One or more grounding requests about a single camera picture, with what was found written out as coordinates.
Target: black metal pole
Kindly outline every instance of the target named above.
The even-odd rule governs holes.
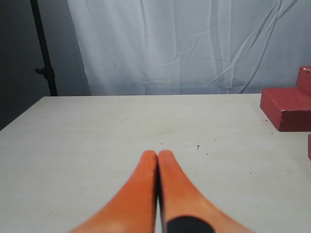
[[[37,74],[43,75],[43,77],[48,81],[50,95],[51,96],[58,96],[56,83],[55,83],[55,74],[54,70],[51,65],[49,51],[47,42],[44,35],[40,10],[38,6],[37,0],[30,0],[31,8],[33,11],[34,19],[35,19],[35,27],[37,29],[38,39],[41,47],[42,57],[44,61],[44,67],[41,69],[35,69]]]

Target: curtain wrinkle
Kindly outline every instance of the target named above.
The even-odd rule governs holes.
[[[295,86],[310,0],[68,0],[92,95]]]

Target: gray wall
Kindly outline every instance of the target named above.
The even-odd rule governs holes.
[[[38,0],[59,95],[89,95],[66,0]],[[29,0],[0,1],[0,130],[43,96],[44,66]]]

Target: white table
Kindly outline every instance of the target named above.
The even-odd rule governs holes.
[[[116,194],[147,149],[171,149],[199,190],[249,228],[311,232],[308,133],[278,132],[259,100],[41,99],[0,132],[0,232],[70,230]]]

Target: red block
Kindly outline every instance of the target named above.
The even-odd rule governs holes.
[[[263,89],[260,107],[279,131],[311,131],[311,95],[299,88]]]
[[[300,67],[297,86],[311,95],[311,66],[309,67]]]
[[[309,159],[311,160],[311,134],[309,134],[309,137],[308,137],[308,155],[309,155]]]

